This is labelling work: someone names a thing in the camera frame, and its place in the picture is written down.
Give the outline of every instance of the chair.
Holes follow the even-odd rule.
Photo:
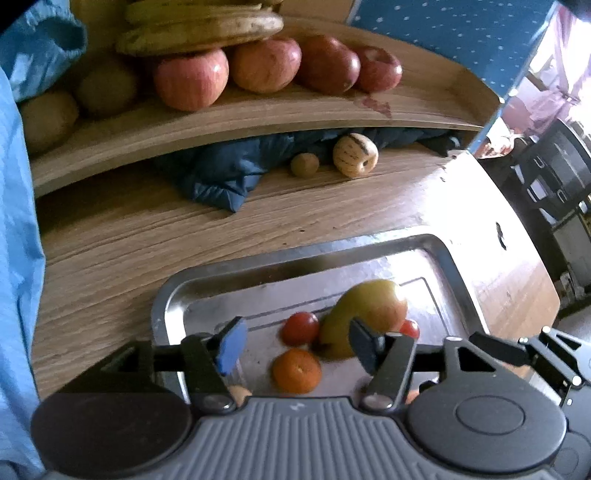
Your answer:
[[[525,196],[533,208],[556,221],[591,194],[591,154],[562,120],[556,119],[540,140],[515,159]]]

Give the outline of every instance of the banana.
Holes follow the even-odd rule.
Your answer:
[[[259,40],[282,28],[283,19],[272,12],[222,14],[143,25],[123,33],[115,48],[119,53],[136,57],[189,53]]]
[[[125,9],[125,19],[132,25],[183,22],[215,15],[255,12],[261,4],[253,5],[204,5],[190,0],[141,0],[129,4]]]

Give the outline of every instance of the red apple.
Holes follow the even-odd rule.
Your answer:
[[[340,95],[359,77],[361,64],[355,52],[328,35],[308,38],[301,44],[298,81],[326,95]]]
[[[294,79],[300,63],[300,46],[293,38],[267,38],[237,46],[230,75],[245,90],[273,93]]]
[[[402,65],[390,52],[378,47],[358,47],[355,53],[361,62],[361,72],[355,84],[367,93],[383,92],[396,87],[402,78]]]
[[[226,87],[228,74],[228,59],[216,48],[162,60],[154,70],[154,85],[166,105],[194,112],[218,99]]]

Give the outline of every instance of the small round fruit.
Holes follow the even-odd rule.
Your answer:
[[[67,92],[47,92],[20,107],[29,155],[62,143],[74,130],[78,106]]]
[[[92,116],[103,118],[123,112],[137,97],[139,78],[119,58],[107,58],[80,82],[76,98]]]
[[[407,399],[405,401],[406,405],[409,405],[409,403],[412,403],[412,401],[418,397],[419,393],[420,393],[419,390],[410,390],[408,392]]]
[[[252,392],[241,385],[230,385],[228,391],[236,402],[238,408],[242,407],[247,397],[252,397]]]
[[[301,43],[297,80],[325,95],[341,95],[357,81],[361,63],[357,54],[328,35],[315,35]]]
[[[418,327],[417,322],[407,319],[402,323],[402,326],[400,327],[400,333],[418,340],[419,336],[421,335],[421,330]]]
[[[194,112],[218,99],[226,87],[228,75],[226,54],[215,48],[161,60],[154,70],[154,86],[169,107]]]
[[[245,90],[274,93],[294,79],[300,63],[300,46],[293,38],[267,38],[238,45],[230,60],[230,75]]]
[[[316,315],[310,312],[294,313],[281,329],[281,340],[287,346],[301,346],[316,340],[320,324]]]
[[[333,163],[346,177],[362,177],[377,165],[378,147],[365,135],[344,135],[333,149]]]
[[[300,153],[291,160],[290,164],[291,172],[301,179],[312,178],[318,171],[318,167],[320,167],[320,160],[313,153]]]
[[[400,61],[383,48],[358,47],[354,52],[361,62],[355,86],[366,93],[384,92],[396,87],[402,78]]]
[[[275,358],[273,380],[285,393],[302,395],[314,390],[322,379],[320,362],[306,350],[291,348]]]

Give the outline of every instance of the wooden tabletop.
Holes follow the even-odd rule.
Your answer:
[[[353,181],[331,167],[311,180],[274,171],[234,215],[182,199],[146,162],[40,198],[41,396],[126,341],[149,338],[154,296],[183,268],[408,226],[430,225],[452,243],[492,333],[516,338],[552,324],[552,282],[473,157],[440,158],[418,145],[380,155],[370,177]]]

